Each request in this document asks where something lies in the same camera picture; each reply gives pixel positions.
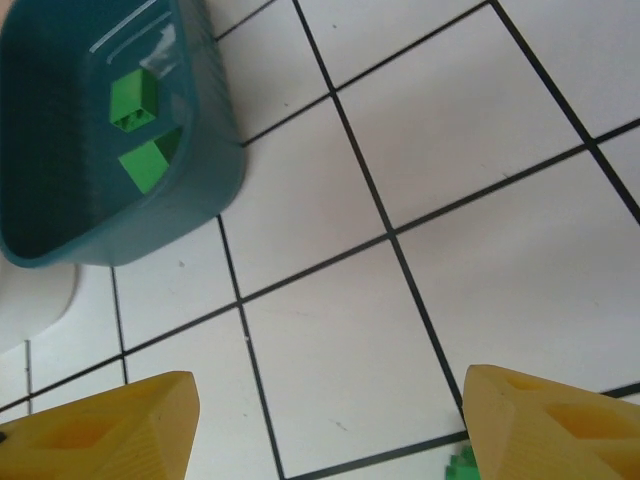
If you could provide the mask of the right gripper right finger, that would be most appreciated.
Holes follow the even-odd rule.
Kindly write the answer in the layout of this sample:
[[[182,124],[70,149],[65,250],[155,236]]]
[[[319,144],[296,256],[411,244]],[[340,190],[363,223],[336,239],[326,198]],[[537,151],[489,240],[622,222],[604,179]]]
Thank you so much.
[[[639,408],[494,365],[472,365],[463,412],[483,479],[636,479]]]

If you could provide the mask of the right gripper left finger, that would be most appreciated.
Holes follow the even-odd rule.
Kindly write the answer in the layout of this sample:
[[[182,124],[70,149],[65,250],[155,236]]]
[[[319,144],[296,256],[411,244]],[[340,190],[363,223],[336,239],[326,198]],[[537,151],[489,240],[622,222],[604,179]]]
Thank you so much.
[[[200,414],[195,378],[156,375],[1,426],[4,479],[183,479]]]

